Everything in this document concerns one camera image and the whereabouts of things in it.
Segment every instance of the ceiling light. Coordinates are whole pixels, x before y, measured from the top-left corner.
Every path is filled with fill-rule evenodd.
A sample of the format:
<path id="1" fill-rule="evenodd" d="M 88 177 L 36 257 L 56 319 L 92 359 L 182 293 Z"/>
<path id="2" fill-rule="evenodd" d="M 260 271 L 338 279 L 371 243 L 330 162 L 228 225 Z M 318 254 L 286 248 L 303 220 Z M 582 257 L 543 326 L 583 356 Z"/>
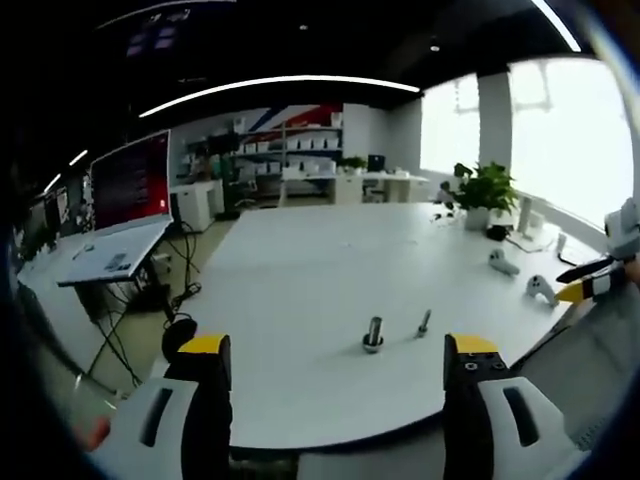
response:
<path id="1" fill-rule="evenodd" d="M 249 87 L 252 85 L 264 85 L 267 83 L 278 82 L 296 82 L 296 81 L 328 81 L 328 82 L 350 82 L 350 83 L 364 83 L 368 85 L 377 85 L 380 87 L 396 88 L 398 90 L 405 90 L 407 92 L 418 93 L 420 91 L 417 87 L 410 85 L 403 85 L 401 83 L 387 82 L 385 80 L 376 80 L 373 78 L 360 78 L 360 77 L 343 77 L 333 75 L 292 75 L 286 77 L 270 77 L 270 78 L 258 78 L 256 80 L 245 80 L 244 82 L 229 83 L 228 85 L 221 85 L 219 87 L 208 88 L 200 92 L 191 93 L 184 97 L 176 98 L 170 102 L 163 103 L 151 110 L 147 110 L 139 115 L 140 118 L 149 116 L 153 113 L 164 110 L 165 108 L 172 107 L 178 103 L 186 102 L 187 100 L 193 100 L 194 98 L 209 95 L 211 93 L 222 92 L 224 90 L 232 90 L 234 88 Z"/>
<path id="2" fill-rule="evenodd" d="M 59 173 L 58 175 L 56 175 L 55 177 L 53 177 L 53 180 L 51 180 L 51 182 L 49 182 L 49 185 L 47 185 L 47 188 L 44 189 L 44 193 L 45 195 L 47 194 L 47 192 L 49 190 L 51 190 L 51 187 L 53 187 L 53 184 L 56 183 L 58 180 L 60 180 L 60 177 L 62 176 L 61 173 Z"/>
<path id="3" fill-rule="evenodd" d="M 531 0 L 531 2 L 533 2 L 533 4 L 538 7 L 538 9 L 544 14 L 545 17 L 547 17 L 551 24 L 556 28 L 558 33 L 562 35 L 562 38 L 564 38 L 564 41 L 567 42 L 567 45 L 569 45 L 569 48 L 571 50 L 573 50 L 574 52 L 582 51 L 580 45 L 578 45 L 577 40 L 573 37 L 573 35 L 571 35 L 571 32 L 569 31 L 567 26 L 562 23 L 560 17 L 556 15 L 556 12 L 551 10 L 551 7 L 547 5 L 544 0 Z"/>
<path id="4" fill-rule="evenodd" d="M 88 151 L 88 150 L 84 150 L 84 151 L 80 152 L 76 158 L 74 158 L 73 160 L 71 160 L 71 161 L 69 162 L 69 166 L 71 167 L 71 166 L 75 165 L 75 164 L 76 164 L 76 162 L 77 162 L 78 160 L 80 160 L 82 157 L 84 157 L 87 153 L 89 153 L 89 151 Z"/>

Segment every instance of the computer monitor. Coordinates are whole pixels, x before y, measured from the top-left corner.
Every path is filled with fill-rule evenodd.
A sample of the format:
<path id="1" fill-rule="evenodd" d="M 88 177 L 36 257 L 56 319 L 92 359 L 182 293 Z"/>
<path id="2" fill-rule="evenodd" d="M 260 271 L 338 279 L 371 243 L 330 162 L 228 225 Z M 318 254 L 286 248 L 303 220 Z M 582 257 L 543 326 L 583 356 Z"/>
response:
<path id="1" fill-rule="evenodd" d="M 91 164 L 95 230 L 170 213 L 169 132 L 136 140 Z"/>

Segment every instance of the potted plant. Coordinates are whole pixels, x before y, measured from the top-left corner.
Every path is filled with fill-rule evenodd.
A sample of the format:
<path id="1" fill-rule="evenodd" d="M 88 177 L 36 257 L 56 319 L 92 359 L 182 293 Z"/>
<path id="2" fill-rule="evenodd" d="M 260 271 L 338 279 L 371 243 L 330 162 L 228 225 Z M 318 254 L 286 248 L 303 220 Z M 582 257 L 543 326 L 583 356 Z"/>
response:
<path id="1" fill-rule="evenodd" d="M 513 178 L 502 165 L 491 162 L 472 170 L 458 163 L 454 175 L 460 184 L 458 191 L 451 193 L 460 208 L 467 211 L 467 230 L 484 230 L 491 210 L 511 211 L 515 206 L 518 195 L 511 186 Z"/>
<path id="2" fill-rule="evenodd" d="M 346 157 L 338 160 L 338 166 L 347 173 L 361 174 L 367 168 L 368 162 L 362 157 Z"/>

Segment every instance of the game controller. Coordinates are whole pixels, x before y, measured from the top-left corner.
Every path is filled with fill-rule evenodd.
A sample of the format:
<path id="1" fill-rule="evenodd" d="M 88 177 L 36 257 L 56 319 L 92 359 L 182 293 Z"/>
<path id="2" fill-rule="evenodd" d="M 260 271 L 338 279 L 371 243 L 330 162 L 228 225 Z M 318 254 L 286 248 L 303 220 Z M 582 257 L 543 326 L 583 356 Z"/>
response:
<path id="1" fill-rule="evenodd" d="M 527 282 L 527 295 L 535 297 L 538 294 L 543 295 L 549 304 L 555 307 L 558 304 L 556 294 L 549 285 L 549 282 L 542 275 L 534 275 Z"/>
<path id="2" fill-rule="evenodd" d="M 489 265 L 506 275 L 518 275 L 520 269 L 504 257 L 504 250 L 496 248 L 489 254 Z"/>

